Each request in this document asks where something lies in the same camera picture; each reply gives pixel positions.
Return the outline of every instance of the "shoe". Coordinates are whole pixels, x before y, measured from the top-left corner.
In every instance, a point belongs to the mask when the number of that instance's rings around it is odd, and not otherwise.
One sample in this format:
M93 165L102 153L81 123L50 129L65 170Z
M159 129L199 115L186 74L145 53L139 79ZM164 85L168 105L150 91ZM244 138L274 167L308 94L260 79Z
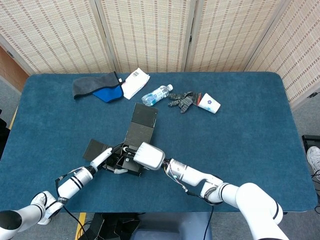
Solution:
M318 174L316 179L320 181L320 148L312 146L306 152L306 159L313 169L313 172Z

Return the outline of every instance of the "paper cup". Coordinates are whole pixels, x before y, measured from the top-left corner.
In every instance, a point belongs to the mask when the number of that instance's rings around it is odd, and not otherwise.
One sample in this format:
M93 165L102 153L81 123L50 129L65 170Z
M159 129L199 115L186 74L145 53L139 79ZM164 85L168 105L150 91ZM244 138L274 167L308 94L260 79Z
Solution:
M218 103L208 93L206 93L201 99L198 107L215 114L220 108L220 103Z

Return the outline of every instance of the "work glove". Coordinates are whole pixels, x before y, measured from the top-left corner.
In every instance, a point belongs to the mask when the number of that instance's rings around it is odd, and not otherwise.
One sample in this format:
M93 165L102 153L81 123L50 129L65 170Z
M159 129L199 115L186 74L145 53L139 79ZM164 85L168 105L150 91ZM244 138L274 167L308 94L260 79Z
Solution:
M171 101L168 106L173 107L178 105L178 107L181 109L180 113L184 114L191 104L198 106L201 100L201 93L194 93L192 91L180 94L170 93L168 97L169 99L174 100Z

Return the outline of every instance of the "blue table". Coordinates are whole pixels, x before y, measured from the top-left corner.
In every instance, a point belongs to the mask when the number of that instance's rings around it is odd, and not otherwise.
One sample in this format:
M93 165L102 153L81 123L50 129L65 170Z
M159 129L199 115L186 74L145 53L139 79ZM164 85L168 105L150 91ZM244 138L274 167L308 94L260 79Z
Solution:
M306 211L317 203L307 162L281 78L272 72L150 73L131 100L105 103L93 95L74 100L72 82L90 74L39 74L23 90L0 161L0 210L19 209L48 190L55 179L89 163L90 139L116 145L126 136L135 103L160 85L174 93L210 94L216 114L192 106L185 114L158 102L151 144L202 172L240 186L253 182L284 211ZM125 79L128 74L119 74ZM201 187L190 188L200 193ZM208 212L163 171L141 177L99 172L67 204L71 212ZM216 211L237 211L221 204Z

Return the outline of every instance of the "water bottle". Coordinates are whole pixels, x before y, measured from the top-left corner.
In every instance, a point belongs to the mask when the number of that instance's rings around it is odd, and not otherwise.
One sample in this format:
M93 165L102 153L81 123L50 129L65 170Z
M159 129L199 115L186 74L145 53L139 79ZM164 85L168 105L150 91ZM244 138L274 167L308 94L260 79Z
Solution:
M169 92L172 91L174 87L169 84L168 86L160 86L153 92L144 95L141 99L144 105L146 106L153 106L156 102L159 102L161 99L167 97Z

